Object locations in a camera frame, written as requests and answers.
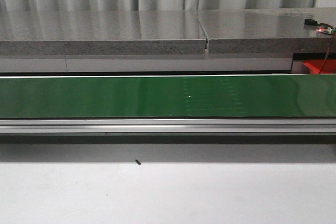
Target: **gray granite countertop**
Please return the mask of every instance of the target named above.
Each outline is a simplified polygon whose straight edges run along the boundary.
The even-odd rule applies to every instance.
[[[325,52],[332,36],[304,25],[304,19],[335,26],[336,8],[201,10],[198,18],[209,53]]]
[[[203,54],[195,12],[0,12],[1,55]]]

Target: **white floor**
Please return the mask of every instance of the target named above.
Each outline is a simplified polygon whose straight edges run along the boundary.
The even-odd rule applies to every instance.
[[[0,223],[336,220],[332,145],[0,145],[0,161]]]

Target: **green conveyor belt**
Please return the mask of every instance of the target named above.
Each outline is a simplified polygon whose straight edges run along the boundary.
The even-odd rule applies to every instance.
[[[336,75],[0,79],[0,118],[336,116]]]

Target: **red object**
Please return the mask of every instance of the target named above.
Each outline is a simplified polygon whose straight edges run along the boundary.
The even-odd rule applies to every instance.
[[[309,68],[311,74],[318,74],[323,66],[324,60],[305,60],[303,64]],[[335,73],[336,59],[327,60],[321,73]]]

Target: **aluminum rail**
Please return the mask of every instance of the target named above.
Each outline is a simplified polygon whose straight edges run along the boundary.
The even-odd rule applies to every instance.
[[[0,134],[237,133],[336,134],[336,119],[0,120]]]

